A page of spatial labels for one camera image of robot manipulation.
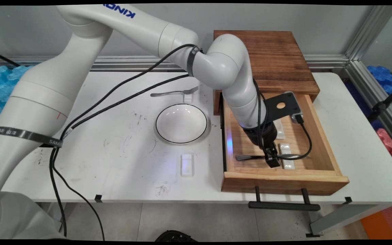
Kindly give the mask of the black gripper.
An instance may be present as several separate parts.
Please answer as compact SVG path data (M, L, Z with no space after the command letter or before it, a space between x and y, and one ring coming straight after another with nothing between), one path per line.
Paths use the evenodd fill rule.
M274 142L277 138L278 131L272 121L261 123L260 127L242 127L242 129L253 144L263 147L266 163L270 168L282 168L279 159L277 158L278 151Z

